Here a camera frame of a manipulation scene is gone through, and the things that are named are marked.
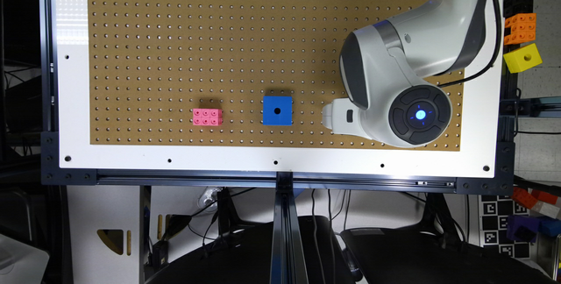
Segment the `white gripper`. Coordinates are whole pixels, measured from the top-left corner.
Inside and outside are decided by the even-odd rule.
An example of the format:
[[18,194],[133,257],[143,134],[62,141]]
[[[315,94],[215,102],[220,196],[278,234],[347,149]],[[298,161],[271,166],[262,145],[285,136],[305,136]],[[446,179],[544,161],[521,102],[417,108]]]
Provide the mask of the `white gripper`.
[[323,125],[335,134],[371,137],[362,124],[368,107],[353,103],[350,98],[337,98],[322,110]]

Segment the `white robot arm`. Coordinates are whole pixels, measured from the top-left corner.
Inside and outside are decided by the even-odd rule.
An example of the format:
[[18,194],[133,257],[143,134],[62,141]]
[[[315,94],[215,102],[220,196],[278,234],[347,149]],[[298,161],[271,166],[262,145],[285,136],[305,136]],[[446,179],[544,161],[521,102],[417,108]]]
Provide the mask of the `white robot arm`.
[[476,58],[486,1],[429,0],[351,32],[339,54],[347,96],[323,107],[323,125],[400,148],[436,140],[451,122],[451,100],[427,79]]

